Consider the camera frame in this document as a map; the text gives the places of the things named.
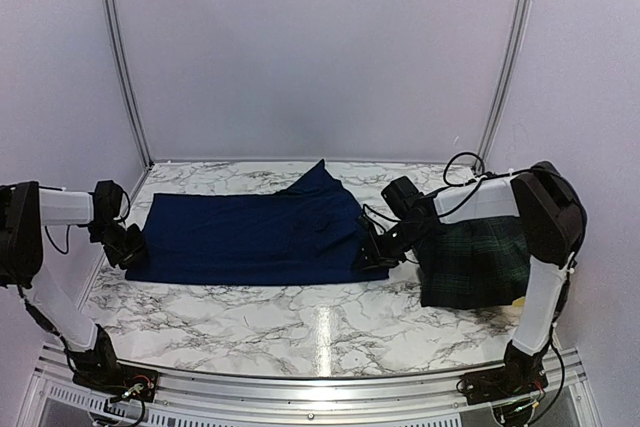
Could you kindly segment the navy blue t-shirt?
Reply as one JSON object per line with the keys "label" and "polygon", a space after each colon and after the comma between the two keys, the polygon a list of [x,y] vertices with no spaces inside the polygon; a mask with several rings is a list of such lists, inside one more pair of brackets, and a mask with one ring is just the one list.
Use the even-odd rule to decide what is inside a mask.
{"label": "navy blue t-shirt", "polygon": [[213,286],[308,286],[386,280],[354,263],[366,232],[360,204],[319,161],[272,194],[157,193],[147,256],[128,281]]}

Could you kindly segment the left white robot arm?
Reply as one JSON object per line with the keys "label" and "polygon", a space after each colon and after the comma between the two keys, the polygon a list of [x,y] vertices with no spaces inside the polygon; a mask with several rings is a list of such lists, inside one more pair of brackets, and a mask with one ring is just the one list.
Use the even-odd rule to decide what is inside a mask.
{"label": "left white robot arm", "polygon": [[27,181],[1,187],[1,286],[14,286],[36,324],[58,338],[78,376],[106,392],[125,385],[105,329],[81,313],[45,265],[49,228],[85,229],[89,241],[102,247],[113,267],[126,270],[147,255],[141,229],[127,225],[129,194],[112,180],[99,181],[90,192],[45,187]]}

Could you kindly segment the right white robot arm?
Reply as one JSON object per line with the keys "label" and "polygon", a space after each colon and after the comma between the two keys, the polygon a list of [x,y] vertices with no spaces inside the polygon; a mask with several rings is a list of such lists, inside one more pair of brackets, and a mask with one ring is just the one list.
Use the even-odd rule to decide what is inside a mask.
{"label": "right white robot arm", "polygon": [[552,163],[542,161],[509,173],[483,173],[428,194],[400,177],[382,196],[397,219],[379,233],[372,220],[360,217],[366,234],[352,265],[356,271],[394,268],[408,251],[418,251],[446,226],[505,219],[519,224],[529,266],[519,325],[506,346],[503,366],[468,374],[464,382],[473,391],[491,386],[506,395],[533,383],[543,370],[586,234],[587,214],[570,182]]}

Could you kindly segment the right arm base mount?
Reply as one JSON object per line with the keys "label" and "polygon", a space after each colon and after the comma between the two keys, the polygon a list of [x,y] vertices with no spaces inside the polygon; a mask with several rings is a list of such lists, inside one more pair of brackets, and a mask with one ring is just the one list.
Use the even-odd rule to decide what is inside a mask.
{"label": "right arm base mount", "polygon": [[469,405],[494,402],[529,394],[540,393],[548,386],[543,368],[525,371],[515,363],[502,367],[469,372],[462,375],[457,391]]}

